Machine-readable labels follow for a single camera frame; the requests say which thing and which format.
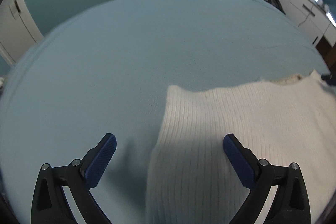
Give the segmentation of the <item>blue and cream knit sweater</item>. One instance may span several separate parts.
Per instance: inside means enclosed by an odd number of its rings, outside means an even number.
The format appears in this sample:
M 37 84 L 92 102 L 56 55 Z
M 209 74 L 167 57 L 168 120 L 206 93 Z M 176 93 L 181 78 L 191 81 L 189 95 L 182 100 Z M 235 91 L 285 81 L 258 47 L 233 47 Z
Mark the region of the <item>blue and cream knit sweater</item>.
M 192 92 L 167 90 L 151 153 L 146 223 L 229 223 L 257 185 L 258 161 L 302 172 L 312 223 L 335 205 L 335 87 L 313 71 Z

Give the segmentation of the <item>brown wooden chair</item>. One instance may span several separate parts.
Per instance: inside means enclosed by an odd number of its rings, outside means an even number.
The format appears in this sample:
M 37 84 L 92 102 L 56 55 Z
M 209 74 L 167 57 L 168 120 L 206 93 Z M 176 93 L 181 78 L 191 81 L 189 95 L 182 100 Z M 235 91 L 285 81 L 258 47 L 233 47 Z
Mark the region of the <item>brown wooden chair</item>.
M 328 52 L 324 60 L 325 60 L 327 67 L 329 69 L 332 69 L 332 67 L 336 63 L 336 45 L 334 45 L 333 48 Z

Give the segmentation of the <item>teal bed sheet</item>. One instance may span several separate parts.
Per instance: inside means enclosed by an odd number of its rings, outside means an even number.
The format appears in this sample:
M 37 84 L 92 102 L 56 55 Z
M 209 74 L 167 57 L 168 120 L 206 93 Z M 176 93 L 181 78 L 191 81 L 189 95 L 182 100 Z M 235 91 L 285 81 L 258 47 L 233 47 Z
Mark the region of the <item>teal bed sheet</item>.
M 54 28 L 13 67 L 1 96 L 1 174 L 30 222 L 42 164 L 69 164 L 108 132 L 117 151 L 96 200 L 113 223 L 142 223 L 150 153 L 170 85 L 191 91 L 276 80 L 321 55 L 263 0 L 114 0 Z

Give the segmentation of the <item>white room door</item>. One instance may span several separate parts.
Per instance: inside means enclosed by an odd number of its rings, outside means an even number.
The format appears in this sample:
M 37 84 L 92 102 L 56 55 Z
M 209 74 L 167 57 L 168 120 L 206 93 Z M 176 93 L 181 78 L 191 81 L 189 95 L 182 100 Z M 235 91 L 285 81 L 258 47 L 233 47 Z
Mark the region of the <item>white room door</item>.
M 11 67 L 42 39 L 24 0 L 2 0 L 1 56 Z

